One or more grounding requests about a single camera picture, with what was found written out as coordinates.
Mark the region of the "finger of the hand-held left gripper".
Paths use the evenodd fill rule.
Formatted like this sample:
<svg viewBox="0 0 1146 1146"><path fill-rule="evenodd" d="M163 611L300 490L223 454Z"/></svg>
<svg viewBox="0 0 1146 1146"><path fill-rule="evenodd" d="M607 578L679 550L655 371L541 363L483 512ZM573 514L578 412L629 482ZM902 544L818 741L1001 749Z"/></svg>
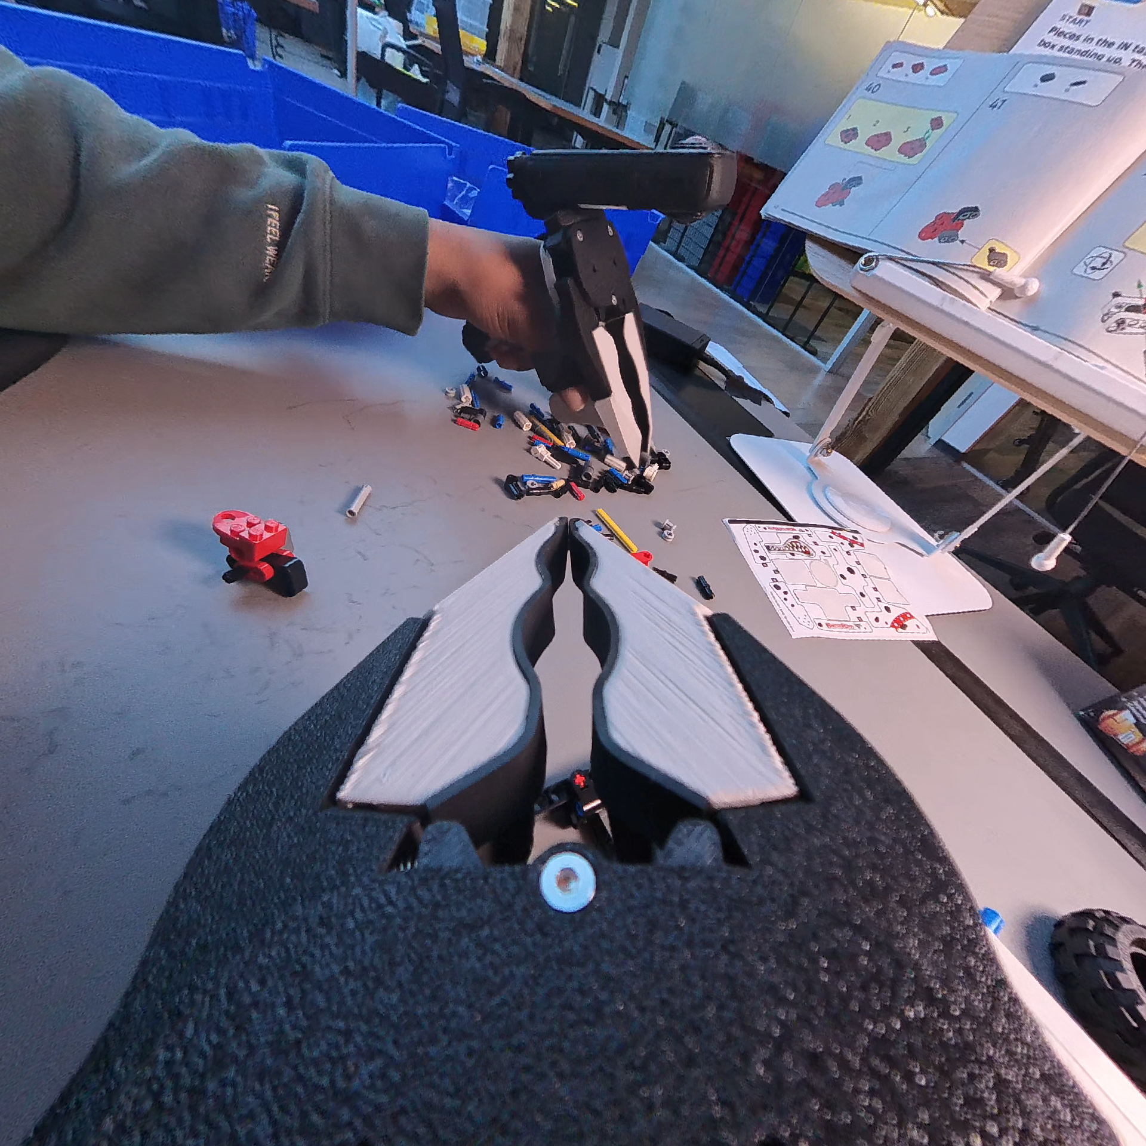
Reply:
<svg viewBox="0 0 1146 1146"><path fill-rule="evenodd" d="M592 400L596 426L607 430L619 457L644 468L653 448L641 322L612 319L584 334L580 370L580 385Z"/></svg>

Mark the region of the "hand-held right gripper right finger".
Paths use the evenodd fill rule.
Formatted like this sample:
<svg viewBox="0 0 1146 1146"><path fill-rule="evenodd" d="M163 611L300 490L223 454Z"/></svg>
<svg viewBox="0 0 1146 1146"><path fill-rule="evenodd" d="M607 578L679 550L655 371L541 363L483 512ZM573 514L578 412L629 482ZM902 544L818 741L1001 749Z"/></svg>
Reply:
<svg viewBox="0 0 1146 1146"><path fill-rule="evenodd" d="M709 625L709 610L589 527L571 528L582 636L600 662L592 774L611 819L687 817L798 795Z"/></svg>

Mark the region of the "red toy brick piece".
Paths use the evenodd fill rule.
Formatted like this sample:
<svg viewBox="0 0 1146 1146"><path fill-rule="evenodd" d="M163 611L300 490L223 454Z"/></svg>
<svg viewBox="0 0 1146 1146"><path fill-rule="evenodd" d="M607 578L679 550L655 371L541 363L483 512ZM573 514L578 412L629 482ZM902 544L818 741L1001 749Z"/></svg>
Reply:
<svg viewBox="0 0 1146 1146"><path fill-rule="evenodd" d="M243 510L222 510L211 523L226 547L225 583L263 583L283 598L307 588L303 562L288 548L289 531L277 520L262 520Z"/></svg>

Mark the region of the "pile of small toy bricks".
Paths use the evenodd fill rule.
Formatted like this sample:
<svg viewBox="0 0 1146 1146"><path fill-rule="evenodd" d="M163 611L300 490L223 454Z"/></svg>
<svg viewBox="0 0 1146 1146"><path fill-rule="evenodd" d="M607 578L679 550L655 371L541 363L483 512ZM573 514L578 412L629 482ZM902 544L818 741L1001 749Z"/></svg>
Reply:
<svg viewBox="0 0 1146 1146"><path fill-rule="evenodd" d="M466 379L446 389L451 403L451 422L469 431L483 427L517 426L525 437L525 452L540 472L509 473L502 480L504 494L521 501L528 497L571 497L582 502L588 494L631 493L649 495L655 478L668 469L665 452L653 452L650 463L625 463L611 438L592 424L575 428L559 422L551 411L529 403L520 408L510 403L511 385L476 366Z"/></svg>

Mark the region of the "black toy tyre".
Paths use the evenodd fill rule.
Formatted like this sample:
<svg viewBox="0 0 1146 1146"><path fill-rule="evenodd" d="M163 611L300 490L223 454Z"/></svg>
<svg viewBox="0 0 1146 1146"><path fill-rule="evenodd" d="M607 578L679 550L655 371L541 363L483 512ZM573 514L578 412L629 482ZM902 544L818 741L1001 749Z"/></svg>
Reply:
<svg viewBox="0 0 1146 1146"><path fill-rule="evenodd" d="M1054 976L1083 1029L1144 1086L1144 926L1110 910L1073 911L1053 928Z"/></svg>

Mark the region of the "printed instruction sheet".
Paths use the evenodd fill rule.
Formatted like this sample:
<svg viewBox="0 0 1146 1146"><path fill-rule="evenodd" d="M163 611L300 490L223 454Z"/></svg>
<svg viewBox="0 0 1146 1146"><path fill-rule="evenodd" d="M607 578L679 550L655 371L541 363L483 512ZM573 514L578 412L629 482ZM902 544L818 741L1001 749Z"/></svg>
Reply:
<svg viewBox="0 0 1146 1146"><path fill-rule="evenodd" d="M859 533L780 521L724 524L792 637L936 639Z"/></svg>

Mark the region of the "instruction booklet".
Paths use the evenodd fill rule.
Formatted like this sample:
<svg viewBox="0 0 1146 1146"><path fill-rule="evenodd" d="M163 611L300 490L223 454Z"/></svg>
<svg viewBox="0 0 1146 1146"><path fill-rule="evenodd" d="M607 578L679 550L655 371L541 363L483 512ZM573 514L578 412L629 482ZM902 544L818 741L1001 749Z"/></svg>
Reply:
<svg viewBox="0 0 1146 1146"><path fill-rule="evenodd" d="M1143 3L1049 5L1005 53L892 42L761 210L994 307L1143 158Z"/></svg>

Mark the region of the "person's left hand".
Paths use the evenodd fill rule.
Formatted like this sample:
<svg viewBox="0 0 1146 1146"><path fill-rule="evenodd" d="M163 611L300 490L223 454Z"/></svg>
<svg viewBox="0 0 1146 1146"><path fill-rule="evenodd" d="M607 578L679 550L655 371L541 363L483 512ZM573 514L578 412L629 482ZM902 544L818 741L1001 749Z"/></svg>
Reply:
<svg viewBox="0 0 1146 1146"><path fill-rule="evenodd" d="M424 307L489 338L502 368L525 371L555 344L555 310L537 240L431 220Z"/></svg>

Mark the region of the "grey desk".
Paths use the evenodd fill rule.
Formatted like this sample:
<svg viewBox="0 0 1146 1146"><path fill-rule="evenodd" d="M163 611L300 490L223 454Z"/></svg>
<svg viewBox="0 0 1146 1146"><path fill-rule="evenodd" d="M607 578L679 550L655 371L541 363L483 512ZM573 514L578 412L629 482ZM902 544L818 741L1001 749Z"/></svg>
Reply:
<svg viewBox="0 0 1146 1146"><path fill-rule="evenodd" d="M2 1143L53 1102L129 982L228 794L316 699L539 524L513 424L468 433L459 326L75 341L2 394ZM1054 918L1143 921L1143 868L934 662L934 644L791 640L724 518L750 476L660 396L671 471L601 497L884 756L1002 941L1054 986ZM372 494L357 520L350 497ZM225 583L219 512L289 531L304 591Z"/></svg>

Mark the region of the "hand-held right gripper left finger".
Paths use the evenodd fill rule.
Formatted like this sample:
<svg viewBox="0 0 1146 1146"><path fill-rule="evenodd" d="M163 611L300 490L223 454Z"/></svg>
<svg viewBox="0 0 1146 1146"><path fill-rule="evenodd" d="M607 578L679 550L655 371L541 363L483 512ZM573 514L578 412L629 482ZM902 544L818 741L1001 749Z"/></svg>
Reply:
<svg viewBox="0 0 1146 1146"><path fill-rule="evenodd" d="M554 637L569 524L528 536L425 617L337 801L466 830L532 816L545 779L535 664Z"/></svg>

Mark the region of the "white document stand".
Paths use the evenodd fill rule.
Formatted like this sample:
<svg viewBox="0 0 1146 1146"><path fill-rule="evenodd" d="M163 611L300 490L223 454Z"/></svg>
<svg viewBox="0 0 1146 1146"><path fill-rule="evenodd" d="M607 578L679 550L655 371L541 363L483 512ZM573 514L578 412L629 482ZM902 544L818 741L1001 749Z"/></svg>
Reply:
<svg viewBox="0 0 1146 1146"><path fill-rule="evenodd" d="M944 291L891 255L844 259L862 306L884 319L813 443L738 434L734 450L795 521L854 528L871 542L914 614L983 611L979 580L917 525L858 467L829 446L847 401L897 326L1011 393L1064 418L1073 428L1136 452L1143 433L1143 383L1121 370L1087 363L1024 327Z"/></svg>

